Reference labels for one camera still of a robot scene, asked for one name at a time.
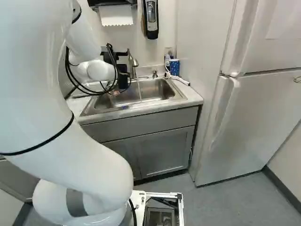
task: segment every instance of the soap dispenser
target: soap dispenser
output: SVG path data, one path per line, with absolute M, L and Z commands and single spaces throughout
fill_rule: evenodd
M 159 34 L 158 0 L 143 0 L 145 36 L 154 40 Z

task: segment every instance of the refrigerator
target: refrigerator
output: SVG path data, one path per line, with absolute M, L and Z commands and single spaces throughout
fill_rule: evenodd
M 203 186 L 261 170 L 300 121 L 301 2 L 185 2 L 177 57 L 205 100 L 190 166 Z

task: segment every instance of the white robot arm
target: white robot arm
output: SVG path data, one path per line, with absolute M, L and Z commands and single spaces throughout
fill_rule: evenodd
M 88 9 L 72 19 L 76 3 L 2 3 L 0 154 L 41 178 L 33 195 L 41 216 L 67 226 L 118 226 L 133 189 L 131 168 L 81 129 L 58 87 L 65 41 L 73 63 L 93 60 L 93 79 L 110 80 L 114 72 L 97 62 L 101 45 L 84 16 Z

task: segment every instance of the stainless steel sink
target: stainless steel sink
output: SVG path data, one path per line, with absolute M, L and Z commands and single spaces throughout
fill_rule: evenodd
M 111 95 L 92 97 L 80 116 L 147 107 L 148 105 L 186 99 L 171 80 L 163 78 L 140 79 L 139 86 L 141 95 L 139 95 L 138 82 L 135 80 L 124 92 L 115 89 L 111 91 Z

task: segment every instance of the cabinet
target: cabinet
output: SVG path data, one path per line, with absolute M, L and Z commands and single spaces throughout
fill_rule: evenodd
M 142 178 L 188 167 L 194 126 L 135 137 Z
M 199 106 L 82 125 L 127 160 L 134 180 L 186 169 Z
M 0 160 L 0 189 L 13 197 L 31 202 L 39 179 L 24 172 L 6 159 Z
M 194 126 L 103 143 L 124 157 L 134 180 L 188 167 Z

